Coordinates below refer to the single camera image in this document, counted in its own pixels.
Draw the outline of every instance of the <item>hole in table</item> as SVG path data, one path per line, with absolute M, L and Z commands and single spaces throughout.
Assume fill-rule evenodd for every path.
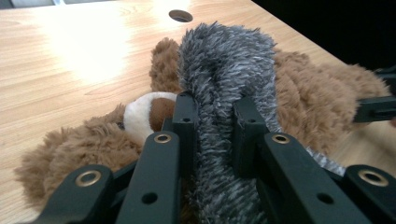
M 183 10 L 178 10 L 178 9 L 171 10 L 169 12 L 169 16 L 175 21 L 181 21 L 181 22 L 192 21 L 192 15 L 189 12 Z

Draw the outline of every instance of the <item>metal screw hole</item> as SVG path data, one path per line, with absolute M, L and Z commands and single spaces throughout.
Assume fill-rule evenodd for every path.
M 154 141 L 156 143 L 167 143 L 171 139 L 172 139 L 171 135 L 162 133 L 162 134 L 155 136 Z
M 99 171 L 86 171 L 76 178 L 76 185 L 83 188 L 91 186 L 98 182 L 101 176 L 102 174 Z
M 279 144 L 287 144 L 287 143 L 290 142 L 290 139 L 289 139 L 287 136 L 282 135 L 282 134 L 276 134 L 276 135 L 274 135 L 274 136 L 272 137 L 272 139 L 273 139 L 275 142 L 279 143 Z
M 384 176 L 374 171 L 360 170 L 358 175 L 362 180 L 371 185 L 386 187 L 389 184 L 388 180 Z

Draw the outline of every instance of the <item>gray furry plush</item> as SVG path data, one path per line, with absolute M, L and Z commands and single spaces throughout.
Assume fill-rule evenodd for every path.
M 179 48 L 182 89 L 198 104 L 200 150 L 196 190 L 191 196 L 203 223 L 261 223 L 265 214 L 254 179 L 240 179 L 231 166 L 233 102 L 251 96 L 271 132 L 276 119 L 273 40 L 259 30 L 218 23 L 190 30 Z M 322 166 L 342 167 L 310 151 Z

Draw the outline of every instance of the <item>table surface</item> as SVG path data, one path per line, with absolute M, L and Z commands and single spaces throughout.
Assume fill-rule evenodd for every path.
M 172 9 L 190 12 L 193 21 L 172 20 Z M 343 64 L 249 0 L 110 1 L 0 11 L 0 223 L 36 216 L 14 180 L 23 152 L 49 131 L 78 126 L 150 92 L 155 45 L 164 37 L 179 43 L 187 29 L 214 21 L 260 27 L 280 49 L 306 53 L 315 64 Z M 366 137 L 371 133 L 378 138 Z M 350 135 L 333 157 L 396 175 L 394 139 L 378 141 L 394 134 L 387 123 L 371 125 Z M 375 150 L 371 146 L 367 153 L 364 141 Z M 343 149 L 357 142 L 362 145 Z

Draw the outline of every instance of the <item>bolt hole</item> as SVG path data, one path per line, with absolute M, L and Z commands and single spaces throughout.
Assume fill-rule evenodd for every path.
M 358 175 L 362 180 L 371 185 L 386 187 L 389 184 L 388 180 L 384 176 L 374 171 L 360 170 Z
M 96 182 L 98 182 L 101 178 L 102 174 L 99 171 L 90 170 L 80 174 L 76 178 L 76 185 L 79 187 L 88 187 Z
M 289 138 L 282 134 L 276 134 L 272 137 L 272 139 L 279 144 L 287 144 L 290 142 Z
M 329 194 L 325 194 L 325 193 L 319 193 L 317 195 L 318 199 L 326 204 L 333 204 L 334 200 L 332 199 L 332 197 Z
M 159 134 L 155 136 L 154 141 L 157 143 L 167 143 L 172 139 L 171 135 L 169 134 Z
M 381 181 L 381 178 L 379 178 L 377 175 L 372 175 L 372 174 L 365 174 L 365 176 L 375 182 Z
M 147 193 L 147 194 L 143 195 L 142 203 L 152 204 L 152 203 L 157 202 L 157 199 L 158 199 L 158 196 L 157 196 L 156 193 L 152 193 L 152 192 L 151 193 Z

